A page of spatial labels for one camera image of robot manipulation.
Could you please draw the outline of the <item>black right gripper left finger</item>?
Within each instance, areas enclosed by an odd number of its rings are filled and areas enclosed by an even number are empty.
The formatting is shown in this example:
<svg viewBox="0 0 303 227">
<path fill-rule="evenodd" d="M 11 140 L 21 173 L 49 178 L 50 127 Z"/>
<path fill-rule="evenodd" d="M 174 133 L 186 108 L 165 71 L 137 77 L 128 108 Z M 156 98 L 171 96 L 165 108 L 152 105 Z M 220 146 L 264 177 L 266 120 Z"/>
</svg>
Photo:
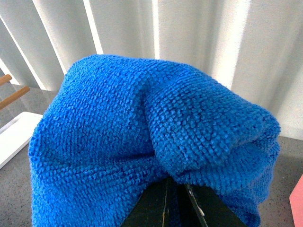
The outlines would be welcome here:
<svg viewBox="0 0 303 227">
<path fill-rule="evenodd" d="M 171 201 L 171 179 L 150 185 L 121 224 L 123 227 L 167 227 Z"/>
</svg>

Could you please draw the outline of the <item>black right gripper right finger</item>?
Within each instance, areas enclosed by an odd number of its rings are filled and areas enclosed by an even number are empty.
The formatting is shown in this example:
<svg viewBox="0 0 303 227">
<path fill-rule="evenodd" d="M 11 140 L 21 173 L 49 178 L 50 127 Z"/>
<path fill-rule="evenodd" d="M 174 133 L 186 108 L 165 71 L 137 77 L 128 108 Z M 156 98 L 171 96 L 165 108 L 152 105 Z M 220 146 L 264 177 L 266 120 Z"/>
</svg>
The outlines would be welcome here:
<svg viewBox="0 0 303 227">
<path fill-rule="evenodd" d="M 185 190 L 195 227 L 246 226 L 210 187 L 186 184 Z"/>
</svg>

